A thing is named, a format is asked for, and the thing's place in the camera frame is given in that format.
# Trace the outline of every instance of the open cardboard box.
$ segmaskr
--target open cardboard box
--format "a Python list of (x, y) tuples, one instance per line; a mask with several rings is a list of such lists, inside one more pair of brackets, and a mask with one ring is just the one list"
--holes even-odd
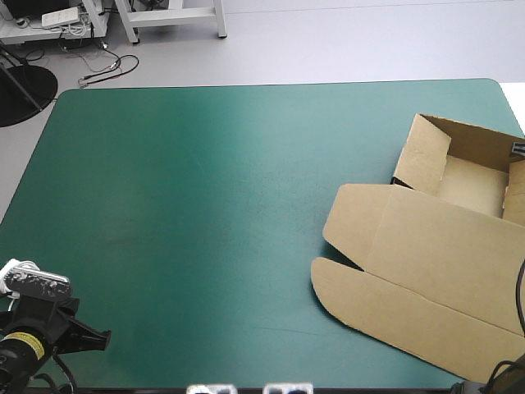
[(525, 352), (514, 299), (525, 259), (525, 157), (513, 152), (523, 143), (416, 115), (392, 185), (337, 193), (323, 235), (363, 271), (315, 259), (325, 308), (469, 380), (516, 360)]

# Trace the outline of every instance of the metal clamp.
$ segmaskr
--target metal clamp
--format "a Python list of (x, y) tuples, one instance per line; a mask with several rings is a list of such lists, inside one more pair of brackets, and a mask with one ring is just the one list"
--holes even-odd
[(311, 383), (268, 383), (262, 394), (313, 394)]
[(233, 384), (192, 384), (186, 394), (237, 394)]
[(511, 153), (516, 153), (525, 156), (525, 144), (523, 142), (513, 142)]

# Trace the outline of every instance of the black round base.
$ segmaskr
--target black round base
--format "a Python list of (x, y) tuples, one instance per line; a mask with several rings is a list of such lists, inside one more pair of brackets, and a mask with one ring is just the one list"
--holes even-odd
[[(57, 95), (55, 75), (40, 66), (16, 66), (7, 69), (44, 109)], [(40, 111), (22, 94), (11, 79), (0, 71), (0, 127), (15, 125)]]

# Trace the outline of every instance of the box flap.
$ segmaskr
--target box flap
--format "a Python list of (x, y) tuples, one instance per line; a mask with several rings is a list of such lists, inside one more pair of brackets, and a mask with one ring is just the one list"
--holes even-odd
[(525, 338), (379, 277), (329, 259), (312, 263), (323, 306), (344, 324), (463, 378), (485, 382), (501, 360), (516, 360)]
[(328, 218), (330, 225), (324, 226), (324, 238), (357, 265), (365, 263), (391, 191), (389, 185), (342, 185)]
[[(360, 232), (374, 209), (381, 211), (380, 222), (375, 213), (373, 224)], [(525, 227), (402, 186), (345, 185), (324, 236), (368, 273), (522, 334), (514, 287), (525, 256)]]
[(436, 195), (445, 170), (450, 137), (416, 115), (401, 151), (394, 178), (415, 190)]
[(451, 137), (450, 156), (503, 172), (509, 170), (509, 157), (511, 162), (523, 159), (518, 155), (511, 157), (511, 151), (513, 143), (523, 143), (524, 138), (443, 117), (431, 115), (422, 115), (422, 117)]

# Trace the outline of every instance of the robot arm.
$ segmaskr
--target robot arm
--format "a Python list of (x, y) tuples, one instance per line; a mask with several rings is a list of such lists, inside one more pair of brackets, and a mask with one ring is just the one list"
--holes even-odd
[(106, 349), (111, 332), (75, 319), (80, 302), (71, 298), (67, 277), (16, 260), (7, 268), (0, 273), (0, 291), (19, 301), (0, 312), (0, 392), (22, 392), (50, 357)]

